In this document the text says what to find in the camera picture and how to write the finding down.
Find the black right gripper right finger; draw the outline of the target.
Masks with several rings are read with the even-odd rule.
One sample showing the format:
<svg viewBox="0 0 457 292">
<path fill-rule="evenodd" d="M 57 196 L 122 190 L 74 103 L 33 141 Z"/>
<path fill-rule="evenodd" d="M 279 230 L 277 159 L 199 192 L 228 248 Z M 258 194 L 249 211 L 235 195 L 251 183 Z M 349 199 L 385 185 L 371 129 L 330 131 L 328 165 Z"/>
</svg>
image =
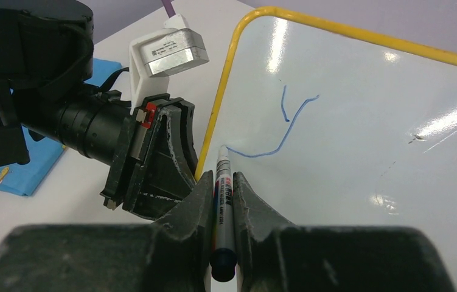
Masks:
<svg viewBox="0 0 457 292">
<path fill-rule="evenodd" d="M 432 242 L 402 226 L 299 226 L 233 175 L 239 291 L 454 291 Z"/>
</svg>

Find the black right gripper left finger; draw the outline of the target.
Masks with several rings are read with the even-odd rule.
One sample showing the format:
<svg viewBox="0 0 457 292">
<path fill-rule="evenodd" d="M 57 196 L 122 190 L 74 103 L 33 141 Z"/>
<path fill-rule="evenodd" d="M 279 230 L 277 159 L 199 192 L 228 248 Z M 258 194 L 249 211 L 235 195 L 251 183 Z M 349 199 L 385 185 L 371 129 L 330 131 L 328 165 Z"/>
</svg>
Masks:
<svg viewBox="0 0 457 292">
<path fill-rule="evenodd" d="M 213 180 L 150 224 L 42 224 L 0 244 L 0 291 L 209 291 Z"/>
</svg>

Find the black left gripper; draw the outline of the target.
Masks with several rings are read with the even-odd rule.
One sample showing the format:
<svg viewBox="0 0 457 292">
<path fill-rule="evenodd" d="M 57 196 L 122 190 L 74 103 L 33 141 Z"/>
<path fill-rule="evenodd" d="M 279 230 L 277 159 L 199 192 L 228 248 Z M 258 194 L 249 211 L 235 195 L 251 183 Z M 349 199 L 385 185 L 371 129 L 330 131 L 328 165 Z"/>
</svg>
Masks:
<svg viewBox="0 0 457 292">
<path fill-rule="evenodd" d="M 187 197 L 196 185 L 198 156 L 194 148 L 195 106 L 183 98 L 172 99 L 149 125 L 146 109 L 168 101 L 170 94 L 146 97 L 142 120 L 128 113 L 122 120 L 113 158 L 101 191 L 103 205 L 148 220 L 156 220 Z"/>
</svg>

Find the blue whiteboard marker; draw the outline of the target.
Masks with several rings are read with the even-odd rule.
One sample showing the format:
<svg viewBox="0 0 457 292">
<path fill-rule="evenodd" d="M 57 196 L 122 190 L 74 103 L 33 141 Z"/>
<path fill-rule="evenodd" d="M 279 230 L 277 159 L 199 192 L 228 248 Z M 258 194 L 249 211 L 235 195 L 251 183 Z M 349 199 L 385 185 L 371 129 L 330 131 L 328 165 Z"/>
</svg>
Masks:
<svg viewBox="0 0 457 292">
<path fill-rule="evenodd" d="M 232 171 L 229 151 L 218 152 L 214 183 L 215 222 L 210 257 L 211 275 L 218 282 L 229 282 L 235 276 L 237 253 L 234 232 Z"/>
</svg>

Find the yellow framed whiteboard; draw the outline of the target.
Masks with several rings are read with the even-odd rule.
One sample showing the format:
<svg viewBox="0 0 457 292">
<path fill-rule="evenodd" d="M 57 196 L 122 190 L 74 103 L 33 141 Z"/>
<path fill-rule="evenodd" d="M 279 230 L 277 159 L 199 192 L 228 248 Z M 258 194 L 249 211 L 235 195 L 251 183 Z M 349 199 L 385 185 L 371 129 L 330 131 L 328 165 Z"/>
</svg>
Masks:
<svg viewBox="0 0 457 292">
<path fill-rule="evenodd" d="M 457 287 L 457 53 L 278 7 L 232 35 L 197 173 L 301 225 L 409 226 Z"/>
</svg>

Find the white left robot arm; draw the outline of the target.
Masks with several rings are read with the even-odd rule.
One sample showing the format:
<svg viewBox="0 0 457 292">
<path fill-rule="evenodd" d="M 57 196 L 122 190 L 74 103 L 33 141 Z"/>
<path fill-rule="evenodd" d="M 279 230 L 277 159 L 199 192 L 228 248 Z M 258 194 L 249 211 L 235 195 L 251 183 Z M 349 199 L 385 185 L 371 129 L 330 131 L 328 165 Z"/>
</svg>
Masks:
<svg viewBox="0 0 457 292">
<path fill-rule="evenodd" d="M 149 220 L 195 187 L 194 105 L 172 75 L 208 62 L 202 37 L 164 3 L 162 29 L 133 40 L 129 65 L 101 85 L 92 10 L 79 1 L 0 1 L 0 167 L 30 162 L 27 128 L 109 166 L 104 205 Z"/>
</svg>

